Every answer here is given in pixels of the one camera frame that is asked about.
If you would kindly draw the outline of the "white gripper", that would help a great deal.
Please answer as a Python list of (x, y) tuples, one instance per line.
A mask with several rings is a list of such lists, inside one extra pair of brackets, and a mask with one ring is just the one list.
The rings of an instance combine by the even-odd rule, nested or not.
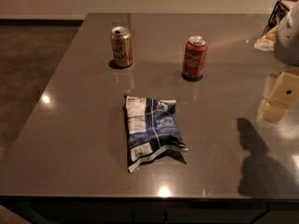
[[(275, 55), (288, 65), (299, 65), (299, 3), (296, 3), (278, 25)], [(299, 101), (299, 74), (282, 71), (271, 74), (264, 86), (260, 118), (278, 123)]]

